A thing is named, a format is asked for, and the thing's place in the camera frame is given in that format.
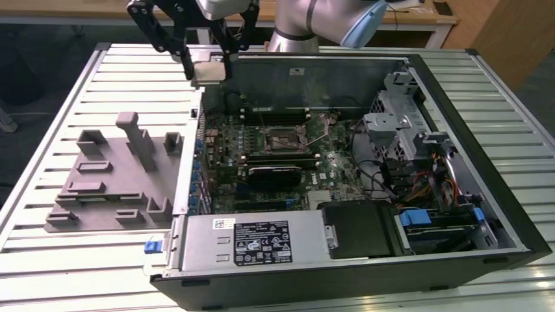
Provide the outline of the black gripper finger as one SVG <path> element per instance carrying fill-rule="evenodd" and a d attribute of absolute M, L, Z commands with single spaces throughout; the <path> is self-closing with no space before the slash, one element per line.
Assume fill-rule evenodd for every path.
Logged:
<path fill-rule="evenodd" d="M 155 17 L 154 7 L 155 4 L 153 1 L 130 1 L 127 11 L 157 51 L 167 51 L 173 56 L 179 58 L 185 68 L 185 75 L 189 80 L 193 80 L 195 77 L 195 66 L 190 49 L 185 40 L 171 36 L 165 30 Z"/>
<path fill-rule="evenodd" d="M 259 1 L 209 1 L 207 18 L 211 21 L 211 32 L 222 48 L 226 80 L 233 78 L 233 62 L 239 52 L 250 48 L 250 39 L 259 19 Z M 239 14 L 243 19 L 242 30 L 234 34 L 227 26 L 226 17 Z"/>

